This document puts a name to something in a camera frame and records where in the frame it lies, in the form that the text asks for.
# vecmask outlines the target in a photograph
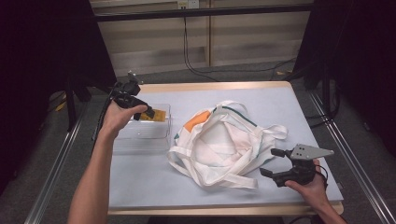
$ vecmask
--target finger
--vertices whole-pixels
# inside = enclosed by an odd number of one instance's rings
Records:
[[[128,113],[129,115],[132,116],[136,113],[143,113],[146,110],[148,110],[148,107],[146,105],[137,105],[132,108],[125,109],[125,113]]]
[[[292,180],[288,180],[285,182],[286,187],[289,187],[291,189],[296,190],[297,192],[301,193],[303,190],[303,186],[301,186],[299,183],[292,181]]]
[[[117,106],[117,107],[119,107],[119,105],[114,100],[111,100],[109,106]]]
[[[315,165],[320,165],[320,161],[318,159],[313,159]]]
[[[314,162],[314,164],[315,164],[315,169],[319,172],[319,173],[321,173],[321,170],[320,170],[320,162],[319,162],[319,160],[318,159],[313,159],[313,162]]]

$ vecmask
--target wrist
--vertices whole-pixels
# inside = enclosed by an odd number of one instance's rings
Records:
[[[324,223],[345,223],[345,221],[340,217],[340,215],[334,210],[329,202],[319,204],[313,207],[314,211],[320,216]]]
[[[319,203],[311,204],[317,213],[327,213],[332,210],[332,205],[328,200],[320,200]]]
[[[116,137],[119,135],[119,132],[107,129],[107,128],[102,128],[99,131],[98,138],[103,138],[103,139],[108,139],[108,140],[114,140]]]

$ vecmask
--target hand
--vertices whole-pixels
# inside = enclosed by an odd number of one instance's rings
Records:
[[[316,169],[320,172],[320,165],[318,160],[314,160],[314,164],[317,166]],[[299,192],[306,203],[312,206],[313,209],[319,210],[324,205],[329,205],[329,199],[326,195],[326,189],[324,188],[323,178],[320,175],[315,175],[312,182],[306,185],[300,185],[295,181],[288,180],[285,185],[291,189]]]
[[[124,109],[119,107],[116,102],[111,101],[101,130],[106,130],[117,136],[119,131],[125,127],[134,114],[143,113],[147,109],[148,107],[146,105],[137,105],[132,108]]]

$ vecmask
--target table surface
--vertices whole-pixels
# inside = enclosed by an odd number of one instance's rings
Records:
[[[260,126],[283,124],[288,127],[289,136],[286,141],[278,143],[278,148],[292,149],[296,143],[318,146],[289,82],[150,84],[141,86],[141,90],[139,98],[149,104],[163,103],[171,106],[172,136],[197,109],[204,108],[203,105],[210,107],[214,106],[214,102],[236,100],[247,106],[250,117]],[[312,209],[297,192],[288,188],[278,188],[272,179],[260,176],[258,171],[247,174],[259,180],[257,190],[207,190],[201,189],[190,178],[166,164],[166,148],[145,154],[138,151],[117,154],[116,147],[114,149],[108,211],[111,215],[313,214]],[[289,170],[290,162],[282,160],[286,159],[270,160],[269,169],[280,169],[275,173]],[[341,214],[344,210],[342,195],[326,161],[320,159],[320,162],[330,174],[327,190],[329,200]]]

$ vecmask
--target yellow object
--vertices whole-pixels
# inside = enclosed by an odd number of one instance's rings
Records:
[[[60,111],[64,108],[64,105],[66,104],[66,102],[63,102],[61,104],[59,104],[58,106],[56,106],[55,111]]]
[[[166,112],[163,110],[159,110],[159,109],[152,109],[154,110],[154,118],[149,117],[146,113],[142,113],[142,115],[140,116],[140,119],[142,120],[151,120],[151,121],[160,121],[160,122],[164,122],[165,121],[165,116],[166,116]]]

